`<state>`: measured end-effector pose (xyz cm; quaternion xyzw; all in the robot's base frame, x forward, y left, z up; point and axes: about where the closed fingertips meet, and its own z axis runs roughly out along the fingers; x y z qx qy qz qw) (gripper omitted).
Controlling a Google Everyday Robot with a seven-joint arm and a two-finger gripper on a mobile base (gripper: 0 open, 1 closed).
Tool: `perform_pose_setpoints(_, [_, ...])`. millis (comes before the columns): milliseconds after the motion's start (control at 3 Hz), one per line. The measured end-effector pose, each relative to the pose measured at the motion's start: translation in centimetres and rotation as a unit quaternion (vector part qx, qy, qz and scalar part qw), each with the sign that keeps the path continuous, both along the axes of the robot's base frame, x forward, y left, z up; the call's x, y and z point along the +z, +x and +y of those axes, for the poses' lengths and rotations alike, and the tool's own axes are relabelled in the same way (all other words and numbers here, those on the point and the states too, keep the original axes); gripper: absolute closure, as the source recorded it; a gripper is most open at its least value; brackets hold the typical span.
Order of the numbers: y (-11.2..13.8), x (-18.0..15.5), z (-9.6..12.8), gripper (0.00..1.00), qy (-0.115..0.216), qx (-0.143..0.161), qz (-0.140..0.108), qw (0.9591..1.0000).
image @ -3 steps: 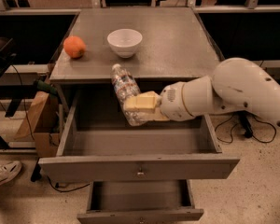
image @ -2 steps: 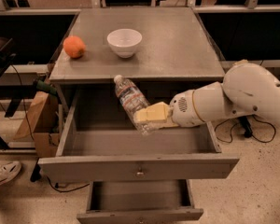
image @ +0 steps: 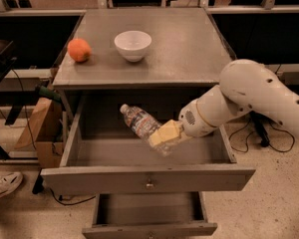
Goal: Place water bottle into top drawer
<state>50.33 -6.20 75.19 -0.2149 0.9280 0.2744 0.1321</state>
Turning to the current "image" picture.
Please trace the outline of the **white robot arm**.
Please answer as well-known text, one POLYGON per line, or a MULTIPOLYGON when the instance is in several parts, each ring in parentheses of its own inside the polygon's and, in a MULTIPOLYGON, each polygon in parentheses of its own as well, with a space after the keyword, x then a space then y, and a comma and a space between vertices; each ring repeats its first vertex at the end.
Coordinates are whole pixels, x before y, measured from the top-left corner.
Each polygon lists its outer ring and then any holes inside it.
POLYGON ((203 137, 250 112, 268 117, 299 140, 299 95, 264 65, 236 60, 224 67, 217 85, 181 109, 177 120, 153 132, 149 145, 170 147, 203 137))

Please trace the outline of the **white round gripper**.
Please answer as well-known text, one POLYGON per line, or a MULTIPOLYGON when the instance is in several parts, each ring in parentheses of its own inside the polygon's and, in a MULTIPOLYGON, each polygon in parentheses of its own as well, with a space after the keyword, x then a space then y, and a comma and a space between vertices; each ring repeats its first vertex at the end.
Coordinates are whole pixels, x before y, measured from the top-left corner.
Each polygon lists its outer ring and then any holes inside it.
POLYGON ((195 99, 186 105, 180 111, 178 120, 169 120, 149 136, 151 147, 163 144, 164 156, 170 155, 191 137, 202 137, 217 129, 212 105, 204 99, 195 99))

